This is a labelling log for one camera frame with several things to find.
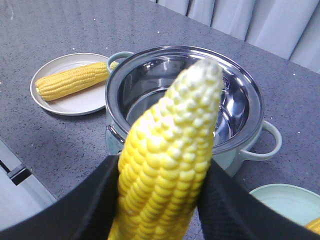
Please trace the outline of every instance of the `stainless steel pot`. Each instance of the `stainless steel pot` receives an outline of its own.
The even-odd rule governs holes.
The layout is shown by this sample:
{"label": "stainless steel pot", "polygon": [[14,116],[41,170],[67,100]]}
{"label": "stainless steel pot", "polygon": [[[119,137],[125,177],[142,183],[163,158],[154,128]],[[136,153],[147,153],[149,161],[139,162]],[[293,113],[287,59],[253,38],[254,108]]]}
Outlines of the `stainless steel pot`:
{"label": "stainless steel pot", "polygon": [[[136,54],[119,52],[108,60],[108,66],[126,58],[111,72],[106,84],[106,144],[116,154],[134,121],[161,98],[181,70],[199,59],[211,58],[223,68],[224,89],[220,114],[214,135],[213,159],[233,176],[245,160],[263,161],[280,149],[282,137],[278,129],[263,120],[264,104],[252,77],[229,58],[199,47],[161,46]],[[276,141],[268,153],[250,149],[261,131],[270,132]]]}

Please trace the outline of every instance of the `gray countertop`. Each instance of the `gray countertop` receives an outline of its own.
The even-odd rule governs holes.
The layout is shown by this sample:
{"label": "gray countertop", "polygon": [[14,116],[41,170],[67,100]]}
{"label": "gray countertop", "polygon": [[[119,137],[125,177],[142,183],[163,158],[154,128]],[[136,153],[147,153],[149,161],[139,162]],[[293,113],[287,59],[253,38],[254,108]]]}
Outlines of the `gray countertop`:
{"label": "gray countertop", "polygon": [[[0,18],[0,138],[57,198],[108,154],[106,111],[61,116],[31,97],[30,82],[45,63],[72,53],[110,56],[164,45],[223,54],[258,84],[265,119],[282,134],[279,153],[245,161],[234,177],[248,191],[265,184],[300,186],[320,194],[320,75],[168,10],[150,0],[11,0]],[[253,151],[274,145],[263,133]]]}

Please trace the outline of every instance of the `white plate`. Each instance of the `white plate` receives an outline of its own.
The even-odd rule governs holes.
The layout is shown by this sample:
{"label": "white plate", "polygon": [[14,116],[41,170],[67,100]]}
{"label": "white plate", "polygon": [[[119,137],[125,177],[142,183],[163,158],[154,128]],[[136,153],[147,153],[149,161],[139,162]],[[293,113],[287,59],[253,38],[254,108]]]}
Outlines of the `white plate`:
{"label": "white plate", "polygon": [[30,92],[34,101],[42,108],[59,115],[79,116],[101,110],[106,105],[106,80],[84,90],[57,100],[45,101],[36,91],[35,82],[51,74],[97,62],[106,62],[108,57],[94,53],[75,53],[58,57],[43,65],[33,76]]}
{"label": "white plate", "polygon": [[320,217],[320,196],[289,184],[268,184],[250,192],[275,212],[304,226]]}

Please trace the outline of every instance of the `corn on the cob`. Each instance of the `corn on the cob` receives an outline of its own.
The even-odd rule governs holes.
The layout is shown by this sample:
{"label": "corn on the cob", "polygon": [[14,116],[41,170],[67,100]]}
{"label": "corn on the cob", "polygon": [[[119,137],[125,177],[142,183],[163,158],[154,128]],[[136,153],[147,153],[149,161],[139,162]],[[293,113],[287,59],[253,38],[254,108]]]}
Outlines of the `corn on the cob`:
{"label": "corn on the cob", "polygon": [[52,101],[89,88],[109,77],[107,64],[96,62],[44,76],[35,82],[36,91],[45,101]]}
{"label": "corn on the cob", "polygon": [[200,60],[133,124],[109,240],[183,238],[210,166],[222,88],[219,65]]}
{"label": "corn on the cob", "polygon": [[310,231],[320,235],[320,217],[309,222],[307,225],[305,225],[305,227]]}

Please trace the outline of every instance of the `white curtain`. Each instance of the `white curtain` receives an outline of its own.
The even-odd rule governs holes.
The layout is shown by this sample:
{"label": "white curtain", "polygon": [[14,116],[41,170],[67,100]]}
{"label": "white curtain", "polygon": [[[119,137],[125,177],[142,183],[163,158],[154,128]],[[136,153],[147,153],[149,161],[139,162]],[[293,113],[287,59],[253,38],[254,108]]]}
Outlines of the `white curtain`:
{"label": "white curtain", "polygon": [[320,73],[319,0],[157,0],[156,2]]}

